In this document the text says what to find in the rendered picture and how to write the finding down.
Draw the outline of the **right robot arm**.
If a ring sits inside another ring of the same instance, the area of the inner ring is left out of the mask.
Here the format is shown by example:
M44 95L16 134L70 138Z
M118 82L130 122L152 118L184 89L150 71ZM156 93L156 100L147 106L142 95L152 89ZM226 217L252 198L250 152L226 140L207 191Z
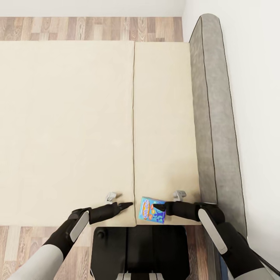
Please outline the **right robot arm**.
M225 222L223 211L215 203L187 203L185 191L175 191L173 201L153 206L167 215L202 222L214 245L227 264L234 280L275 280L255 255L245 237L231 223Z

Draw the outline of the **board game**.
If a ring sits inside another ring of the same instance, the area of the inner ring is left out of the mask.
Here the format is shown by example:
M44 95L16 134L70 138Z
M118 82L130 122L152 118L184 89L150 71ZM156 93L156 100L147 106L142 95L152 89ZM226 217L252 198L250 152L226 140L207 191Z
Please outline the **board game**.
M138 217L139 219L163 224L166 211L158 210L153 206L154 204L165 204L165 201L142 197Z

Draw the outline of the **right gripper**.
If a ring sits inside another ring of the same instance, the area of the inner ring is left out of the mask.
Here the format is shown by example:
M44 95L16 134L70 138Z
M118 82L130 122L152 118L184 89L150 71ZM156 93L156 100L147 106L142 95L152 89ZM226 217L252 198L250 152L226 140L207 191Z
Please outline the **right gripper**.
M175 215L185 219L189 219L186 214L187 202L183 201L167 201L165 204L154 204L153 206L161 211L166 211L167 215Z

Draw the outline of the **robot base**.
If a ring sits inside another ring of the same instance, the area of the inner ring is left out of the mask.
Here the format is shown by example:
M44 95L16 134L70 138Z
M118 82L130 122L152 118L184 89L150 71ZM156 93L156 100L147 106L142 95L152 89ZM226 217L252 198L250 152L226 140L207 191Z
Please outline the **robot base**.
M164 280L190 275L184 225L95 227L90 274L116 280L119 273L161 273Z

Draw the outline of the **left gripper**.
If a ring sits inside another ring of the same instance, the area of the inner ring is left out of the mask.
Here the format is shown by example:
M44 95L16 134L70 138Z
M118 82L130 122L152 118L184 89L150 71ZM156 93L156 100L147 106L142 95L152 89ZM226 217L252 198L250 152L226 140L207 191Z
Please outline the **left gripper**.
M100 210L100 221L105 221L108 219L111 219L113 217L115 217L116 215L118 215L120 213L121 210L132 206L133 202L129 202L129 203L120 203L119 205L117 204L117 202L109 204L109 205L105 205L105 206L101 206L98 207Z

